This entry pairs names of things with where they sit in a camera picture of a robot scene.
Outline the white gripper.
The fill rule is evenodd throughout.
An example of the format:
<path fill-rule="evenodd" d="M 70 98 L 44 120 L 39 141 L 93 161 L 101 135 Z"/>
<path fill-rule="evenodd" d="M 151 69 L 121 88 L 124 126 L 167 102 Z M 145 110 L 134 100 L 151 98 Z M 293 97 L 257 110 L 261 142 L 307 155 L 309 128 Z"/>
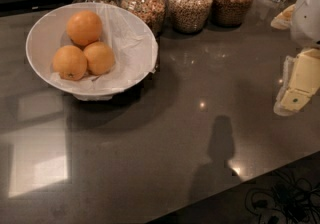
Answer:
<path fill-rule="evenodd" d="M 283 65 L 274 112 L 290 116 L 301 111 L 320 89 L 320 50 L 315 49 L 320 47 L 320 0 L 297 0 L 274 17 L 271 26 L 290 28 L 291 38 L 309 47 L 296 57 L 287 56 Z"/>

